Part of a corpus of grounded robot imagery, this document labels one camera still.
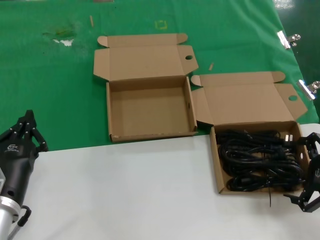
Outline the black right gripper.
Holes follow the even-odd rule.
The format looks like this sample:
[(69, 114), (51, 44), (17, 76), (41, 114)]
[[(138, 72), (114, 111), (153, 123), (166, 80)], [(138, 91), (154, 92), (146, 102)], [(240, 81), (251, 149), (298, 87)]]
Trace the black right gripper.
[(306, 137), (300, 137), (297, 145), (303, 145), (307, 149), (308, 157), (311, 159), (308, 166), (306, 185), (299, 196), (284, 194), (294, 205), (305, 213), (312, 213), (320, 208), (320, 197), (310, 201), (314, 192), (320, 192), (320, 156), (316, 143), (320, 143), (320, 134), (312, 132)]

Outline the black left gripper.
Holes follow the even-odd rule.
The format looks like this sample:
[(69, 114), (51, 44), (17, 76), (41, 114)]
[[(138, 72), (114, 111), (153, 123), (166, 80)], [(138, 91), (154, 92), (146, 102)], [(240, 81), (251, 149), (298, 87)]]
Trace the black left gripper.
[[(31, 142), (33, 138), (39, 146)], [(0, 195), (22, 204), (39, 156), (37, 152), (49, 151), (47, 142), (37, 129), (34, 112), (27, 110), (16, 124), (0, 135), (0, 142), (0, 169), (5, 176)]]

